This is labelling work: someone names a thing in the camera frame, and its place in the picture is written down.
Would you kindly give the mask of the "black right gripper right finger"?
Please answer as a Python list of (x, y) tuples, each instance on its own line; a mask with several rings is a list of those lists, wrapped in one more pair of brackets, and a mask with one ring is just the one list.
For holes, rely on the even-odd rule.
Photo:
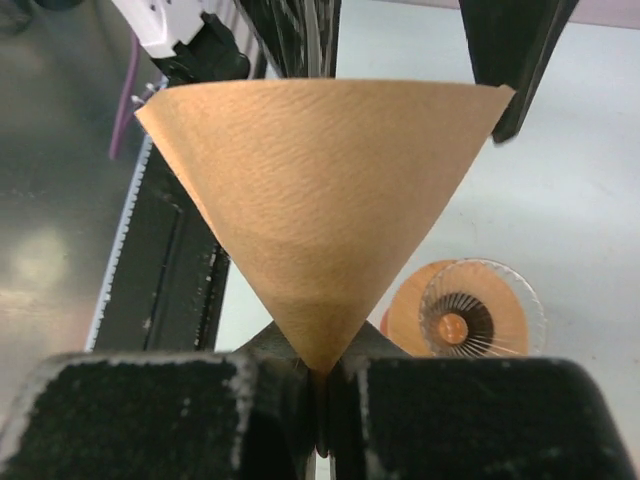
[(631, 479), (597, 384), (557, 358), (412, 358), (364, 325), (332, 371), (339, 479)]

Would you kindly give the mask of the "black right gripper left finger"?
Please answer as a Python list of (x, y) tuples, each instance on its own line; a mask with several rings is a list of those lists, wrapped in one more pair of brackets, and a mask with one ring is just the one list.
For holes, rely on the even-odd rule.
[(311, 479), (308, 371), (279, 328), (238, 350), (41, 362), (1, 429), (5, 479)]

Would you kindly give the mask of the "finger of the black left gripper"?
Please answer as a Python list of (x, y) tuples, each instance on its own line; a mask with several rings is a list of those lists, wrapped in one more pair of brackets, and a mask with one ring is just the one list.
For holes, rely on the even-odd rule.
[(460, 0), (475, 83), (514, 90), (492, 132), (516, 137), (577, 0)]

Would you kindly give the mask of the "clear glass dripper cone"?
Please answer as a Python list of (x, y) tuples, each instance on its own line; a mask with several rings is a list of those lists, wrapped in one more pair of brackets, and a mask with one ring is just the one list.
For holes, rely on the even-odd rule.
[(442, 358), (535, 356), (547, 333), (530, 283), (481, 258), (457, 260), (436, 273), (421, 296), (419, 326), (429, 354)]

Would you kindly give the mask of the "brown paper coffee filter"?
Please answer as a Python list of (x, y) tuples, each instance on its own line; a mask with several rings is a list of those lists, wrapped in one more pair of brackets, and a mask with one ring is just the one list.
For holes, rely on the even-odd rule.
[(225, 81), (165, 89), (137, 118), (293, 349), (325, 375), (512, 97), (504, 85)]

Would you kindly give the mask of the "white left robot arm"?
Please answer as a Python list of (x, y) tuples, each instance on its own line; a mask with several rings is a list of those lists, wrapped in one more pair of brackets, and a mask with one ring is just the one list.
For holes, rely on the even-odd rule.
[[(133, 34), (130, 66), (147, 53), (174, 84), (244, 80), (273, 65), (284, 78), (336, 74), (338, 1), (117, 1)], [(492, 132), (521, 130), (574, 1), (462, 1), (474, 80), (514, 96)]]

